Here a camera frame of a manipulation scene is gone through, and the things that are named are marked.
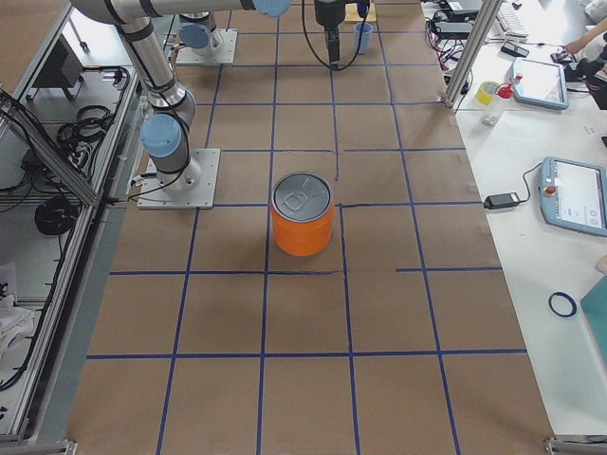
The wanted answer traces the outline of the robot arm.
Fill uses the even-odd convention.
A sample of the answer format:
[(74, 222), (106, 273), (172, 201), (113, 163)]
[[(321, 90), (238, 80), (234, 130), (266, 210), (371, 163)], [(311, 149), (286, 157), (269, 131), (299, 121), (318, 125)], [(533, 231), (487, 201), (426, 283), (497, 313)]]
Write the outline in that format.
[(194, 101), (178, 82), (159, 41), (154, 18), (193, 15), (225, 10), (254, 10), (266, 17), (280, 17), (289, 1), (73, 1), (71, 6), (87, 18), (116, 28), (139, 77), (148, 89), (148, 101), (157, 112), (171, 112), (185, 119), (195, 113)]
[(180, 42), (198, 55), (217, 53), (224, 44), (212, 12), (179, 15)]

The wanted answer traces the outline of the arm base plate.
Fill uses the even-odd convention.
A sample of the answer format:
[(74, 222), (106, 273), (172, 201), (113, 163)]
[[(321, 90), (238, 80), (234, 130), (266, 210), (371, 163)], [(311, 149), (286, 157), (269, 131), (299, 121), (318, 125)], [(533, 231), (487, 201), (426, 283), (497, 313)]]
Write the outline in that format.
[(178, 37), (177, 65), (232, 64), (235, 57), (237, 30), (216, 28), (209, 31), (198, 24), (182, 24)]
[(155, 176), (142, 183), (141, 209), (212, 209), (220, 163), (219, 149), (191, 149), (189, 166), (172, 184), (168, 174), (158, 173), (148, 159), (147, 173)]

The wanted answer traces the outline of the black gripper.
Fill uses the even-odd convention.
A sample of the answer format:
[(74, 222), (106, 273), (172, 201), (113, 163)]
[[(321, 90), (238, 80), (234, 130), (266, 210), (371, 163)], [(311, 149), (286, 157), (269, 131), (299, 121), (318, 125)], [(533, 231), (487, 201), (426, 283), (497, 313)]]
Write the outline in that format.
[(345, 20), (346, 2), (343, 0), (315, 0), (315, 19), (324, 29), (325, 44), (328, 52), (328, 65), (338, 70), (340, 64), (339, 25)]

